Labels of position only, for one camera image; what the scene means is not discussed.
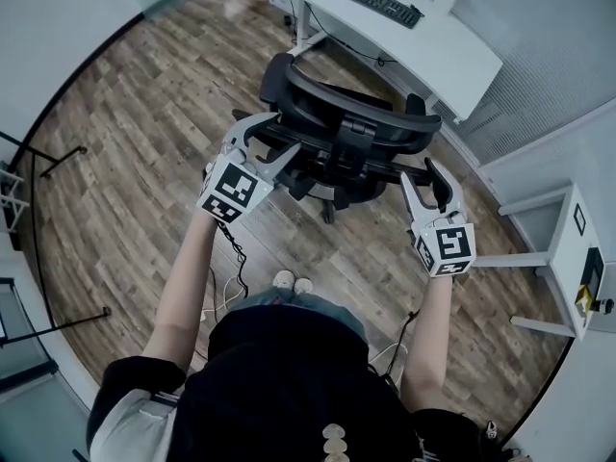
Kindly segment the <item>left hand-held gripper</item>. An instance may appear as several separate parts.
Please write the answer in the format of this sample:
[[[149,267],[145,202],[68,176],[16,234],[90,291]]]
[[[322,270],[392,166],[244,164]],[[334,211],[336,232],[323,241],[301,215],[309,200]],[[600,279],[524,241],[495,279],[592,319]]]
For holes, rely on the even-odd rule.
[[[197,209],[229,224],[248,214],[273,191],[274,179],[300,151],[301,143],[288,144],[268,161],[251,154],[248,140],[278,117],[276,112],[249,115],[230,128],[206,171]]]

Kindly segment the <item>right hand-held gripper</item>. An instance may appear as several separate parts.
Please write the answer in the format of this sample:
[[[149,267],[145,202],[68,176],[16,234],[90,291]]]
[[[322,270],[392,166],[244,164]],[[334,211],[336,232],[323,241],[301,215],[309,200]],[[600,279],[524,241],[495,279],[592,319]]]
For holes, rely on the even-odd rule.
[[[440,163],[426,157],[424,164],[438,209],[424,201],[406,171],[400,186],[412,218],[413,246],[430,277],[465,273],[476,258],[475,228],[463,208],[463,192],[457,179]]]

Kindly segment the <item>black office chair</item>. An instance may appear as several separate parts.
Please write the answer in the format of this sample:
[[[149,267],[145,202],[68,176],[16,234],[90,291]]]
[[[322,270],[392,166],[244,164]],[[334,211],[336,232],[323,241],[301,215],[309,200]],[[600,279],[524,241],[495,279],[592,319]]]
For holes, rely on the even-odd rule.
[[[293,55],[278,53],[263,76],[260,99],[277,116],[254,135],[267,147],[267,161],[300,145],[276,184],[296,200],[321,200],[327,224],[349,205],[381,196],[403,172],[419,187],[432,183],[432,164],[406,167],[395,160],[423,152],[442,126],[416,94],[399,113],[385,100],[315,81],[295,66]]]

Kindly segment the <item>person's left forearm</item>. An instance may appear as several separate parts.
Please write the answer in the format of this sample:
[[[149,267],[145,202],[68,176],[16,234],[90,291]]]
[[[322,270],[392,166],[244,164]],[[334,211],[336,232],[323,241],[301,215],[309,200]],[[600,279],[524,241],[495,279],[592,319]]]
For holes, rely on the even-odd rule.
[[[144,357],[169,361],[182,372],[189,370],[217,229],[212,216],[201,209],[194,211],[164,286]]]

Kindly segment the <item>white desk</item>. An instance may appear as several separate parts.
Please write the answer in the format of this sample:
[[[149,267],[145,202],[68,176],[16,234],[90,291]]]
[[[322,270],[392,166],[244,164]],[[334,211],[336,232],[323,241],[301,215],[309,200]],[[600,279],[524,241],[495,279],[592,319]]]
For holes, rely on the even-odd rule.
[[[501,70],[502,61],[490,47],[431,0],[398,0],[423,13],[412,29],[350,0],[301,1],[341,21],[409,70],[456,122],[471,116]]]

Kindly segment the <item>white side table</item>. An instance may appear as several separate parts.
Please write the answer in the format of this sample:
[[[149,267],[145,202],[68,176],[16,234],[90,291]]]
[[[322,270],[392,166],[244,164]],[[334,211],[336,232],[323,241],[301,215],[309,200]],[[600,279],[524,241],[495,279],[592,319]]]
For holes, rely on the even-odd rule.
[[[535,269],[535,273],[546,280],[562,322],[539,321],[519,316],[511,317],[510,322],[529,330],[581,340],[588,330],[593,312],[588,316],[581,314],[576,307],[576,297],[588,249],[591,247],[600,249],[601,246],[590,212],[578,186],[571,184],[506,204],[499,208],[499,214],[512,216],[554,203],[560,204],[560,212],[547,250],[480,256],[475,259],[474,266],[487,269]],[[579,234],[574,221],[574,210],[577,203],[581,206],[586,218],[583,237]]]

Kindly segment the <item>person's blue jeans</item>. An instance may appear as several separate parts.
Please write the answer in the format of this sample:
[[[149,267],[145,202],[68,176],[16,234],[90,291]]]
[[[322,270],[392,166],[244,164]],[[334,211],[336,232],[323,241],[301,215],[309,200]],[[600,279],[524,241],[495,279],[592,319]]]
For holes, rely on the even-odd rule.
[[[244,298],[239,304],[233,305],[229,313],[240,311],[255,306],[271,306],[281,304],[310,310],[336,320],[354,333],[356,333],[366,344],[369,343],[364,325],[346,307],[339,306],[331,301],[310,293],[296,293],[293,289],[283,289],[272,287],[257,295]]]

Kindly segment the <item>black box device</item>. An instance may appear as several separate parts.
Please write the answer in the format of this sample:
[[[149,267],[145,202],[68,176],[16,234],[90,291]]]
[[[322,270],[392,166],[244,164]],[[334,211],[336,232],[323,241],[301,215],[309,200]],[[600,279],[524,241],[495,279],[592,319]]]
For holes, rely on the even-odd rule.
[[[578,298],[589,296],[595,299],[598,295],[603,278],[604,263],[597,247],[588,249],[587,257],[578,289]]]

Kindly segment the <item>window blinds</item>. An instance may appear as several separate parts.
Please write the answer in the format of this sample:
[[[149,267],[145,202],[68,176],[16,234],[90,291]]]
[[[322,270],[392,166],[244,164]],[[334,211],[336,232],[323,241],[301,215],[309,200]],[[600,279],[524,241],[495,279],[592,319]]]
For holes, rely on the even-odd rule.
[[[616,98],[616,0],[459,0],[502,67],[456,135],[482,164]]]

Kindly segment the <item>black keyboard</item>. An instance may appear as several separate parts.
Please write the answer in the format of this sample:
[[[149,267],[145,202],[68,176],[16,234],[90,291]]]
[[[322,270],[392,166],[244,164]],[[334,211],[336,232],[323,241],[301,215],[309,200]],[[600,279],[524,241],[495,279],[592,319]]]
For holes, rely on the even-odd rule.
[[[372,10],[405,28],[413,29],[424,14],[414,5],[405,5],[398,0],[350,0]]]

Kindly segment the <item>small yellow object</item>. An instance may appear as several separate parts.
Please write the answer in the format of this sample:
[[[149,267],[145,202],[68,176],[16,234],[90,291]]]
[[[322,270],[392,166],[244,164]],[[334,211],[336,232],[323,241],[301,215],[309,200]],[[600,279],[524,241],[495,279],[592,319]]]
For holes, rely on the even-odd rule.
[[[576,307],[578,311],[584,316],[588,316],[593,312],[594,294],[588,284],[582,284],[579,286]]]

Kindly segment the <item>whiteboard with black stand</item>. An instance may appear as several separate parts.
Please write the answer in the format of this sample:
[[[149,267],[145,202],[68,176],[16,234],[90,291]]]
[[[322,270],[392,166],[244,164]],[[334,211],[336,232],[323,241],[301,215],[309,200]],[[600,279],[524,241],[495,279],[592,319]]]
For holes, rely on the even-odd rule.
[[[61,331],[61,330],[74,327],[82,323],[87,323],[90,321],[98,321],[98,320],[102,320],[102,319],[106,319],[110,317],[113,313],[112,309],[109,306],[103,306],[101,309],[101,313],[98,315],[93,315],[90,317],[82,318],[77,321],[68,321],[62,325],[57,325],[53,317],[52,310],[51,310],[51,305],[50,305],[49,297],[47,294],[46,284],[45,284],[44,276],[42,274],[41,261],[40,261],[39,235],[38,235],[37,218],[36,218],[36,215],[37,215],[36,214],[36,183],[34,179],[35,174],[36,174],[36,158],[42,158],[43,160],[48,161],[50,163],[50,167],[39,175],[40,178],[48,179],[53,170],[61,166],[64,162],[66,162],[71,157],[75,156],[76,154],[87,154],[88,149],[84,147],[83,145],[78,145],[74,147],[73,149],[71,149],[70,151],[68,151],[67,153],[65,153],[61,158],[55,158],[34,147],[31,147],[29,144],[27,144],[24,141],[18,141],[14,137],[9,136],[8,134],[5,134],[2,131],[0,131],[0,139],[2,139],[3,141],[8,141],[9,143],[16,145],[20,148],[24,148],[26,151],[30,152],[32,155],[31,175],[30,175],[30,196],[31,196],[31,207],[32,207],[31,209],[32,238],[33,238],[35,262],[36,262],[36,268],[38,272],[38,281],[40,284],[42,301],[43,301],[43,305],[45,308],[47,318],[50,323],[50,326],[48,328],[40,330],[40,331],[34,331],[32,333],[18,336],[15,338],[0,339],[0,348],[4,348],[5,346],[16,344],[18,342],[22,342],[25,340],[39,338],[43,335]]]

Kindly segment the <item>person's black grey top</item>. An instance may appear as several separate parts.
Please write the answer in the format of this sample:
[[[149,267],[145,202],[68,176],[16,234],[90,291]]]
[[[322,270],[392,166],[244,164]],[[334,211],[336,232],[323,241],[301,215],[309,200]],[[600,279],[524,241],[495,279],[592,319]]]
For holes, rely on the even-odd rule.
[[[105,370],[90,413],[91,462],[323,462],[323,429],[349,462],[481,462],[470,419],[411,413],[344,324],[274,304],[228,313],[194,374],[132,356]]]

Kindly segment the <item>white shelf rack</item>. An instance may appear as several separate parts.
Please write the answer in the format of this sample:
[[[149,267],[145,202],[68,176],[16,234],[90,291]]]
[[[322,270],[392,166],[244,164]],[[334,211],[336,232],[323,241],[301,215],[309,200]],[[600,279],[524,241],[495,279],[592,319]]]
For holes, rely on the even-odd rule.
[[[30,203],[21,199],[24,178],[8,171],[6,162],[0,160],[0,231],[13,233]]]

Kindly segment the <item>beige beaded ornament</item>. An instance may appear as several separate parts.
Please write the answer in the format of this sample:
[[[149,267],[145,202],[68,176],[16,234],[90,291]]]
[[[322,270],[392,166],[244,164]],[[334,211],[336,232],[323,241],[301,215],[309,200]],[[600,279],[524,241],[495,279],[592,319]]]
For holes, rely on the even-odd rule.
[[[329,424],[323,429],[322,436],[325,453],[323,462],[349,462],[345,441],[346,432],[341,426],[335,423]]]

